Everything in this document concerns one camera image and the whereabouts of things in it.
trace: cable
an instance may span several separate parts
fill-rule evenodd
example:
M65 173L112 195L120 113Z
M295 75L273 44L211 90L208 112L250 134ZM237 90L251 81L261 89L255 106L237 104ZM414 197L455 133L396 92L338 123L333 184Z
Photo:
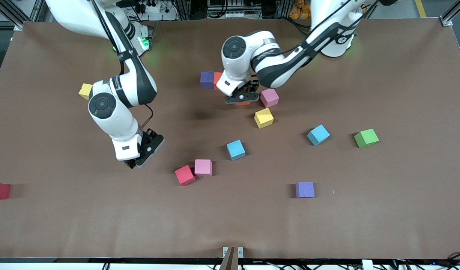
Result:
M409 263L415 265L415 266L416 266L417 268L419 268L420 270L425 270L425 269L424 269L423 267L421 267L420 265L417 265L416 263L413 263L413 262L411 262L411 261L408 260L408 259L407 259L406 261L408 261Z
M173 9L175 9L175 13L178 13L178 15L180 16L180 20L181 21L186 21L187 20L187 14L185 12L181 12L180 9L175 5L175 3L173 2L173 0L170 0L171 4L173 5Z
M222 3L222 11L220 11L219 15L212 16L212 15L209 15L208 12L207 12L207 14L208 14L208 17L211 17L213 19L218 19L218 18L222 17L223 15L225 15L225 13L227 13L227 10L228 10L228 0L225 0L225 2Z
M96 15L98 17L98 20L100 20L100 24L102 24L103 30L108 36L108 39L110 40L111 44L115 48L115 51L117 51L118 54L120 54L120 50L118 49L117 43L115 42L115 39L113 39L113 36L111 35L110 29L108 28L107 23L105 22L105 19L103 18L103 15L100 13L100 9L98 8L98 5L96 5L95 0L91 0L93 4L93 8L95 9ZM120 75L122 75L125 72L125 66L123 65L123 62L120 61Z
M147 104L144 104L144 105L152 112L152 114L151 114L150 117L147 118L147 120L141 125L141 128L142 128L142 129L146 126L146 124L148 124L148 122L151 120L151 118L153 118L153 110L152 110L152 108L150 108L150 106L148 106Z
M309 33L304 32L302 29L300 29L300 27L303 28L303 29L309 29L310 26L299 24L299 23L295 22L292 18L288 18L288 17L278 17L277 19L284 19L287 22L293 24L298 29L298 31L300 31L300 33L302 33L304 36L309 35Z
M450 258L447 258L446 260L449 261L449 260L456 259L456 258L458 258L458 257L460 257L460 253L458 253L457 255L452 256L452 257L450 257Z
M132 9L134 10L134 12L135 12L135 14L136 14L136 16L137 16L137 20L136 20L136 21L138 21L139 23L141 23L141 19L140 19L140 16L138 15L137 10L135 9L135 7L134 7L133 5L131 5L131 7L132 7Z

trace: brown table surface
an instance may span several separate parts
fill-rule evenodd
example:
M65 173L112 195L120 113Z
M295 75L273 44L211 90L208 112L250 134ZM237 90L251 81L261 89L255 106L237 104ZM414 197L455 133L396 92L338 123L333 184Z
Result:
M446 258L460 251L460 51L437 19L364 20L340 58L318 56L262 105L201 89L232 35L303 38L286 21L162 22L142 59L155 78L151 128L165 145L144 169L115 160L82 83L119 70L106 40L57 23L16 32L0 71L0 257ZM144 121L144 106L132 109ZM318 147L306 134L323 124ZM359 149L353 135L380 142ZM231 161L240 139L247 156ZM179 186L175 169L213 160L215 176ZM316 198L296 199L313 181Z

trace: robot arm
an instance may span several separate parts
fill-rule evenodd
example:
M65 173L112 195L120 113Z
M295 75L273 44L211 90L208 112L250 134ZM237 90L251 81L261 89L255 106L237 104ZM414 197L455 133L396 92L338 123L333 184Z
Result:
M151 103L156 96L156 84L141 62L137 50L112 9L98 5L95 0L47 0L57 20L63 26L79 33L110 39L129 72L93 84L88 111L95 123L112 139L117 160L129 167L143 167L163 145L164 139L152 130L144 132L133 118L129 108ZM79 20L61 16L69 5L79 10Z
M232 36L222 47L225 68L217 87L229 97L250 80L252 68L264 87L281 87L301 67L319 52L329 57L343 55L350 47L353 32L362 18L361 5L369 0L312 0L312 31L309 36L285 57L271 32L260 31L249 36ZM391 5L396 0L381 0ZM234 101L249 101L241 94Z

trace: power strip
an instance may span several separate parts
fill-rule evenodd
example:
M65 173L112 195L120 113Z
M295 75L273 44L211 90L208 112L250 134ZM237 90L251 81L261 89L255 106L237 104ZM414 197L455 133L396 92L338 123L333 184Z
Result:
M244 15L243 12L227 12L225 13L225 19L243 18Z
M156 4L155 7L149 6L149 7L146 7L145 12L148 12L148 13L160 13L161 7L162 7L161 4Z

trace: metal frame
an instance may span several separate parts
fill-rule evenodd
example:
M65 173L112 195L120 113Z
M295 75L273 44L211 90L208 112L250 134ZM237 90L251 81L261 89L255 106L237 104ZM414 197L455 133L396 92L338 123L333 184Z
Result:
M452 19L460 12L460 0L457 0L442 16L440 22L442 26L452 26Z
M9 21L0 22L0 30L22 30L25 21L42 21L46 7L45 0L36 0L30 16L27 16L11 0L0 0L0 13Z
M0 13L15 25L15 28L21 30L28 17L15 3L9 0L0 0Z

